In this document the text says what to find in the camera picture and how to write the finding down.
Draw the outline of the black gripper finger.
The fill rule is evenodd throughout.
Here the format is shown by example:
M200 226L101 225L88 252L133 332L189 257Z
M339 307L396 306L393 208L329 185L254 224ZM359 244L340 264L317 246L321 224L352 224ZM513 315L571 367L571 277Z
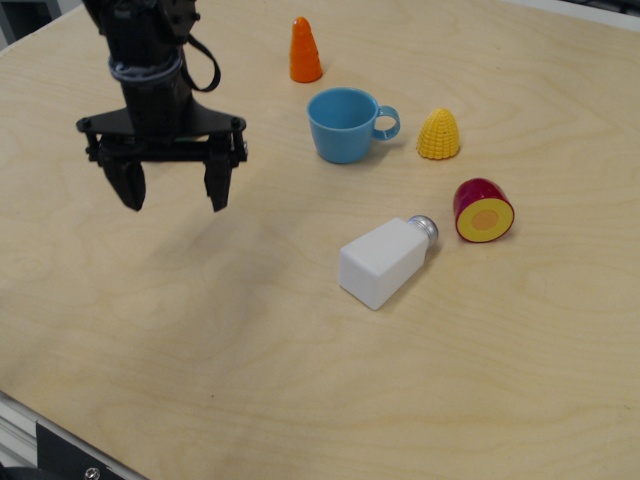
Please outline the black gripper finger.
M204 165L206 192L213 210L218 212L228 204L232 172L230 153L218 147L211 148Z
M112 188L128 208L140 211L146 196L146 181L141 166L140 148L107 149L101 147L98 163Z

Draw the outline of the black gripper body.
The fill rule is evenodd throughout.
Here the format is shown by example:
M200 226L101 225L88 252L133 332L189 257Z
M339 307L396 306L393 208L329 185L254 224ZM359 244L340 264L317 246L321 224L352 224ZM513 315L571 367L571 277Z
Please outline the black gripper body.
M90 160L101 165L247 160L245 120L198 104L184 65L136 71L114 64L111 73L121 82L126 107L77 121Z

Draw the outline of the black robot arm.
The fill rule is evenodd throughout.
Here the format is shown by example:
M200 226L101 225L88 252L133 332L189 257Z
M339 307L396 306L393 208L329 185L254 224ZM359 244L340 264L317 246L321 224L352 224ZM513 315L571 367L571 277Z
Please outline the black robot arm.
M146 195L145 162L201 162L212 207L227 206L232 171L247 159L244 119L210 110L194 98L187 45L209 56L191 30L192 1L88 1L85 7L109 48L111 76L124 108L80 119L86 153L122 203L138 211Z

